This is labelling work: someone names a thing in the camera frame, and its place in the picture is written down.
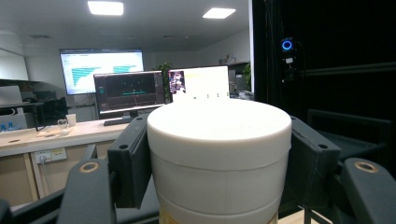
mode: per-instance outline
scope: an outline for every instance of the computer monitor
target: computer monitor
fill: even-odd
[[[140,72],[142,49],[60,49],[67,95],[95,93],[94,74]]]
[[[228,66],[172,69],[169,86],[173,102],[230,98]]]
[[[165,105],[161,71],[93,76],[99,119],[135,117]]]

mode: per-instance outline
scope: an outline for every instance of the monitor screen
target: monitor screen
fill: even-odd
[[[228,66],[172,69],[169,86],[173,102],[230,98]]]
[[[144,71],[142,49],[60,49],[67,95],[94,93],[94,74]]]
[[[99,119],[165,104],[161,71],[93,76]]]

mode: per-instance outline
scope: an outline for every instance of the ceiling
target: ceiling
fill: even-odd
[[[0,0],[0,41],[23,54],[81,48],[142,48],[144,52],[208,47],[248,29],[248,1],[120,0],[121,17],[94,16],[87,0]],[[202,16],[212,7],[236,11],[225,20]]]

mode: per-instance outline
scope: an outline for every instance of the blue light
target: blue light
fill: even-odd
[[[293,47],[293,44],[289,40],[285,40],[282,43],[282,49],[283,50],[290,50]]]

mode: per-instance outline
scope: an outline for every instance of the container lid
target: container lid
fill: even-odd
[[[288,153],[290,139],[290,116],[253,101],[172,103],[148,116],[151,152],[194,168],[228,171],[263,167]]]

